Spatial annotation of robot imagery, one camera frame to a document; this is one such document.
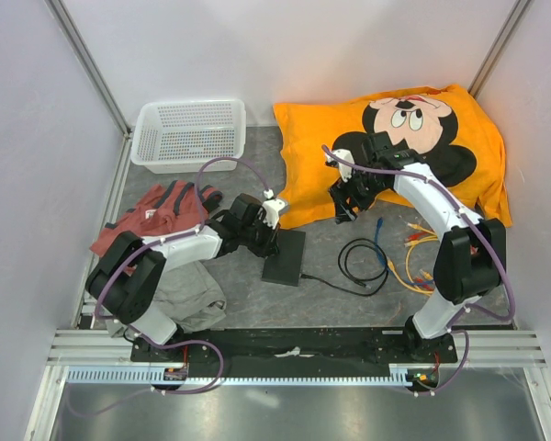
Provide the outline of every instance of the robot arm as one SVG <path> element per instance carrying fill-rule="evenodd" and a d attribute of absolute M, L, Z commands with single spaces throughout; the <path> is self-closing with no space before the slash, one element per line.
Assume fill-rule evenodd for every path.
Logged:
<path fill-rule="evenodd" d="M 408 146 L 393 146 L 385 132 L 369 135 L 359 148 L 336 150 L 334 155 L 368 168 L 400 170 L 425 177 L 422 180 L 409 175 L 372 175 L 337 164 L 327 156 L 327 165 L 338 166 L 341 175 L 329 189 L 337 223 L 355 220 L 354 209 L 368 209 L 377 194 L 388 188 L 407 199 L 429 222 L 441 242 L 433 269 L 436 288 L 424 307 L 408 319 L 406 334 L 414 346 L 446 334 L 450 322 L 466 304 L 479 300 L 501 283 L 487 250 L 462 219 L 462 214 L 479 228 L 505 265 L 504 226 L 498 220 L 482 219 L 459 201 L 456 209 L 444 192 L 427 183 L 433 180 L 448 192 L 429 165 Z"/>
<path fill-rule="evenodd" d="M 121 273 L 113 282 L 103 306 L 116 320 L 164 345 L 175 334 L 177 325 L 152 303 L 163 273 L 190 262 L 221 257 L 240 245 L 259 257 L 277 254 L 279 217 L 286 210 L 283 199 L 269 198 L 261 203 L 241 194 L 230 209 L 218 213 L 201 229 L 196 226 L 180 233 L 178 240 L 172 240 L 175 233 L 140 238 L 123 232 L 100 259 L 85 289 L 98 299 L 105 284 L 131 254 L 147 243 L 158 243 L 131 264 L 131 274 Z"/>

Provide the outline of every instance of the cartoon character face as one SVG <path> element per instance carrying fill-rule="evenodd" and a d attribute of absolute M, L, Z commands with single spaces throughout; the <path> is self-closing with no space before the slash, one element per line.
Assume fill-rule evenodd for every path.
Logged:
<path fill-rule="evenodd" d="M 428 96 L 383 98 L 369 103 L 377 110 L 373 132 L 386 131 L 392 144 L 406 141 L 409 147 L 423 154 L 441 139 L 441 118 L 453 110 L 443 101 Z"/>
<path fill-rule="evenodd" d="M 423 95 L 382 98 L 365 107 L 365 131 L 339 136 L 332 149 L 359 149 L 367 133 L 386 131 L 393 145 L 404 143 L 418 152 L 446 187 L 463 182 L 476 170 L 476 156 L 453 144 L 459 128 L 455 112 L 443 101 Z"/>

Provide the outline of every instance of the blue cable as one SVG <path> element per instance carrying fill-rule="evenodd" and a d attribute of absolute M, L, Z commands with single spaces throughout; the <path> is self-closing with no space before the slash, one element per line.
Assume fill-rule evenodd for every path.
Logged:
<path fill-rule="evenodd" d="M 377 224 L 376 224 L 376 234 L 374 235 L 374 243 L 376 245 L 379 245 L 377 243 L 377 240 L 379 239 L 379 231 L 382 229 L 382 225 L 384 224 L 384 219 L 380 216 L 380 218 L 377 220 Z M 385 266 L 386 269 L 389 269 L 388 268 L 388 264 L 384 261 L 384 258 L 382 257 L 382 255 L 376 251 L 376 255 L 377 255 L 377 260 L 379 261 L 379 263 L 382 265 L 382 266 Z M 428 286 L 430 283 L 433 283 L 434 280 L 428 280 L 426 282 L 410 282 L 409 280 L 403 280 L 404 283 L 406 283 L 407 285 L 411 285 L 412 287 L 424 287 L 424 286 Z"/>

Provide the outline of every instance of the white wall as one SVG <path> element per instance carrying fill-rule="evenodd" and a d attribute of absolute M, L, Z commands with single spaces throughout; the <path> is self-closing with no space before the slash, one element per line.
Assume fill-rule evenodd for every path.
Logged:
<path fill-rule="evenodd" d="M 513 0 L 64 0 L 130 123 L 166 99 L 278 101 L 468 87 Z"/>
<path fill-rule="evenodd" d="M 551 367 L 551 0 L 532 4 L 479 103 L 508 154 L 508 265 L 518 319 L 537 331 Z"/>
<path fill-rule="evenodd" d="M 0 441 L 69 326 L 120 134 L 42 0 L 0 1 Z"/>

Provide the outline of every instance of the white basket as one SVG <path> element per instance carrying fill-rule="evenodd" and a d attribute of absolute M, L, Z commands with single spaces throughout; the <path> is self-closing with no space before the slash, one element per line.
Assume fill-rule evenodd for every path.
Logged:
<path fill-rule="evenodd" d="M 212 158 L 240 158 L 245 127 L 245 105 L 239 99 L 150 103 L 137 119 L 130 160 L 154 173 L 197 172 Z M 218 161 L 205 171 L 236 166 Z"/>

